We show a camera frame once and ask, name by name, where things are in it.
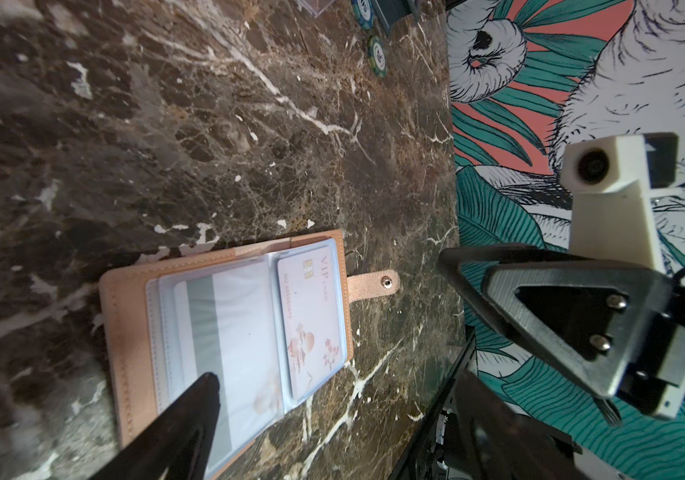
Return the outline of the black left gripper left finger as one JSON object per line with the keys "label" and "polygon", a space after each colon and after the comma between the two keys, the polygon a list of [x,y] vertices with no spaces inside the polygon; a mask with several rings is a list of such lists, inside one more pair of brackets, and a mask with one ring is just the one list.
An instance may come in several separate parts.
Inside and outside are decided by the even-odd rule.
{"label": "black left gripper left finger", "polygon": [[202,479],[220,415],[220,382],[208,372],[94,479]]}

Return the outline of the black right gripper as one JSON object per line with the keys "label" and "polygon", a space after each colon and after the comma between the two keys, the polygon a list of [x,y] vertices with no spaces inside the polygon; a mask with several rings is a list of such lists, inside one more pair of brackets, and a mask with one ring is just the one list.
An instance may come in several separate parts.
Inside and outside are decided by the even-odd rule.
{"label": "black right gripper", "polygon": [[668,304],[671,292],[664,274],[613,261],[498,265],[482,283],[538,358],[595,397],[617,393],[664,420],[685,404],[685,287]]}

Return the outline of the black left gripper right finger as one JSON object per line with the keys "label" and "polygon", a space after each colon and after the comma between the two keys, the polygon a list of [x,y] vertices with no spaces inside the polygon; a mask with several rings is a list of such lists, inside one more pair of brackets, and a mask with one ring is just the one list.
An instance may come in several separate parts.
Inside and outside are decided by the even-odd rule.
{"label": "black left gripper right finger", "polygon": [[454,397],[460,436],[475,478],[586,478],[575,465],[570,436],[513,412],[477,376],[460,372]]}

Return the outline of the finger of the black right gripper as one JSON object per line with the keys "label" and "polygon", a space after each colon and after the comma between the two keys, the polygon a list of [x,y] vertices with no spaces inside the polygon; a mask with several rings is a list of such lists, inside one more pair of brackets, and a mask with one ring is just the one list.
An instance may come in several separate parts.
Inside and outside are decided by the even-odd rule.
{"label": "finger of the black right gripper", "polygon": [[481,323],[529,353],[535,353],[536,348],[530,346],[482,295],[480,284],[486,270],[492,266],[556,260],[564,260],[564,253],[532,245],[462,246],[442,250],[437,269]]}

